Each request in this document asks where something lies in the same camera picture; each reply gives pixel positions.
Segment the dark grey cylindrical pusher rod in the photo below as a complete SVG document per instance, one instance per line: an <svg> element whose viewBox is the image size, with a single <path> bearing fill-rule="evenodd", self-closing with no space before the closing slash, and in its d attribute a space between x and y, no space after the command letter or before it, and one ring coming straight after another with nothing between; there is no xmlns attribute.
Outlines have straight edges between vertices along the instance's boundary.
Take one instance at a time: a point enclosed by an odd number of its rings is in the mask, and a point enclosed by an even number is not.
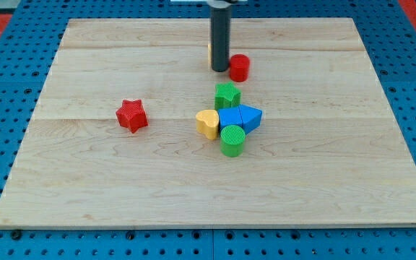
<svg viewBox="0 0 416 260"><path fill-rule="evenodd" d="M230 58L231 4L227 1L209 2L211 67L215 72L225 72Z"/></svg>

